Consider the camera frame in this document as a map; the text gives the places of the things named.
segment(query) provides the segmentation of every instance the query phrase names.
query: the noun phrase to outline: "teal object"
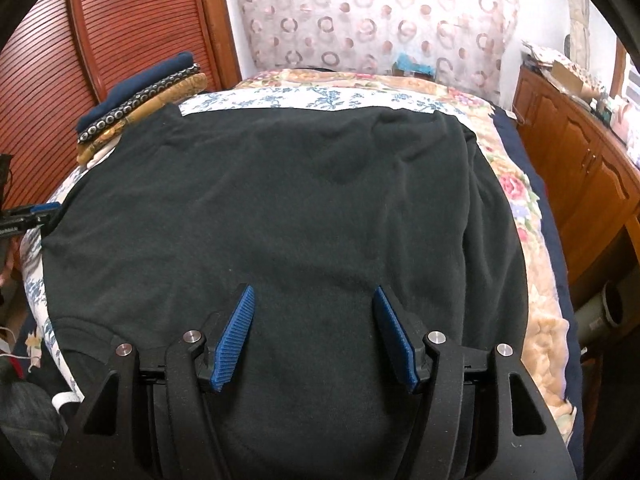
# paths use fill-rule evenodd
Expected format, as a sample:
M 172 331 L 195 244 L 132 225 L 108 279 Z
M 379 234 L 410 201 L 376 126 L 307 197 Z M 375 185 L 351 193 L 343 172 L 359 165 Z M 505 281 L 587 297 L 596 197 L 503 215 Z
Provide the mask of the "teal object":
M 398 67 L 398 69 L 403 70 L 404 72 L 418 72 L 429 77 L 435 77 L 436 75 L 436 72 L 432 66 L 414 63 L 413 61 L 411 61 L 411 58 L 409 58 L 409 56 L 404 53 L 398 56 L 396 66 Z

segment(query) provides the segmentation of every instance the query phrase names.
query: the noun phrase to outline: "jeans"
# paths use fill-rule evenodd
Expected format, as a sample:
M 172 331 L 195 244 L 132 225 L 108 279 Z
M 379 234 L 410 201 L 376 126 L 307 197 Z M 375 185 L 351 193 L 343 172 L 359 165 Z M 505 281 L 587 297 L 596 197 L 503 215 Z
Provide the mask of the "jeans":
M 0 358 L 0 430 L 33 475 L 48 479 L 64 437 L 62 421 L 49 395 L 20 380 L 6 358 Z

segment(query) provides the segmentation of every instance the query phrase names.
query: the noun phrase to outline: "navy blue folded shirt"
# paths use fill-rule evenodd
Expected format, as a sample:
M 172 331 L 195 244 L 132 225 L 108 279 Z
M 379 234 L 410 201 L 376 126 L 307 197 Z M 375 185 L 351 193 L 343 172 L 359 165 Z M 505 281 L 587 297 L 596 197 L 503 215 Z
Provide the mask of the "navy blue folded shirt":
M 153 83 L 157 83 L 161 79 L 180 72 L 180 70 L 189 68 L 192 65 L 193 54 L 191 52 L 181 52 L 174 57 L 156 63 L 152 67 L 119 82 L 111 89 L 103 102 L 91 108 L 86 115 L 80 117 L 78 125 L 76 126 L 76 132 L 79 134 L 84 132 L 91 123 L 123 104 L 136 92 L 140 92 Z

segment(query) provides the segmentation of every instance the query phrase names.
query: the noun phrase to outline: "patterned curtain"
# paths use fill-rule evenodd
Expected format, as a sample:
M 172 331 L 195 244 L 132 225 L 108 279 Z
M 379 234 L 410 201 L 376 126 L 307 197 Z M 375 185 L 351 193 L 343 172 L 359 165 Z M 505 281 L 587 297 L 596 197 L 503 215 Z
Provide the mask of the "patterned curtain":
M 256 66 L 389 73 L 398 55 L 498 100 L 518 0 L 239 0 Z

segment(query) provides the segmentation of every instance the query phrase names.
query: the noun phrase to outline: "navy blue blanket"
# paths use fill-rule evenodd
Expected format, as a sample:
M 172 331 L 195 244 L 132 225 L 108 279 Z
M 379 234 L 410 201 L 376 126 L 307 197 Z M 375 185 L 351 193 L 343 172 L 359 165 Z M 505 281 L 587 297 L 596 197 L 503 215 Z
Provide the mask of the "navy blue blanket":
M 545 183 L 533 169 L 527 152 L 522 145 L 518 131 L 510 118 L 501 108 L 495 107 L 494 125 L 502 139 L 504 149 L 510 159 L 524 171 L 531 182 L 533 192 L 540 197 L 538 205 L 542 212 L 542 235 L 545 238 L 546 248 L 551 259 L 551 267 L 556 277 L 556 289 L 558 290 L 558 300 L 562 316 L 569 321 L 569 333 L 567 334 L 567 344 L 569 346 L 569 362 L 567 363 L 566 376 L 566 396 L 569 402 L 577 410 L 577 417 L 574 425 L 574 435 L 569 442 L 569 454 L 574 461 L 578 480 L 582 478 L 582 468 L 584 463 L 583 434 L 584 417 L 582 414 L 582 369 L 580 368 L 580 346 L 578 345 L 577 324 L 574 318 L 574 308 L 569 297 L 569 283 L 567 279 L 566 264 L 560 235 L 554 222 L 553 214 L 546 198 Z

